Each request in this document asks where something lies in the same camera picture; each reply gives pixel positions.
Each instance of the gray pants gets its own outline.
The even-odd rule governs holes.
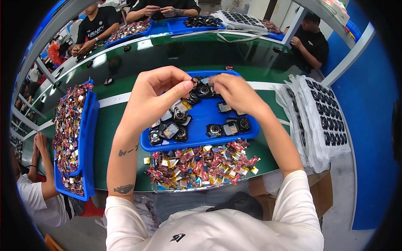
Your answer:
[[[237,192],[248,192],[248,181],[227,185],[206,192],[178,192],[155,195],[155,211],[158,219],[164,222],[171,214],[197,208],[199,206],[214,207],[230,199]]]
[[[74,216],[79,216],[85,210],[85,201],[68,196],[71,205],[73,206]]]

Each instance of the blue wall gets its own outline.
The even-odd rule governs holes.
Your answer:
[[[369,22],[367,17],[352,1],[347,11],[363,33]],[[336,33],[328,43],[328,63],[322,68],[325,76],[350,51]],[[353,229],[374,229],[387,210],[398,173],[391,144],[392,108],[398,90],[391,62],[378,35],[332,88],[344,112],[355,151],[357,203]]]

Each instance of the cardboard box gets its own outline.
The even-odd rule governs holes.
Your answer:
[[[318,218],[321,218],[332,207],[332,181],[329,170],[307,176],[313,203]],[[261,176],[248,180],[250,195],[256,198],[263,207],[263,220],[272,220],[276,196],[265,192]]]

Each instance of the red stool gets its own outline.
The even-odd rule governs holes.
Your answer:
[[[54,66],[55,66],[56,69],[57,69],[57,68],[58,68],[60,65],[62,65],[62,63],[64,63],[65,61],[66,61],[65,57],[60,56],[59,59],[58,59],[56,62],[53,62],[53,63],[54,63]]]
[[[92,199],[89,198],[88,201],[85,202],[85,210],[82,214],[80,214],[80,217],[90,217],[90,216],[103,216],[103,213],[105,212],[104,208],[97,208],[95,205],[92,203]]]
[[[36,180],[38,182],[46,182],[46,176],[43,176],[43,175],[41,175],[39,173],[36,173]]]

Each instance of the logo on t-shirt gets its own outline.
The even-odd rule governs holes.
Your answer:
[[[96,37],[98,36],[99,33],[103,32],[103,27],[104,25],[98,27],[95,31],[92,31],[91,33],[87,33],[87,37],[91,38],[91,37]]]
[[[171,239],[170,241],[176,241],[178,242],[179,240],[181,240],[184,236],[186,236],[186,234],[178,234],[178,235],[173,235],[173,239]]]

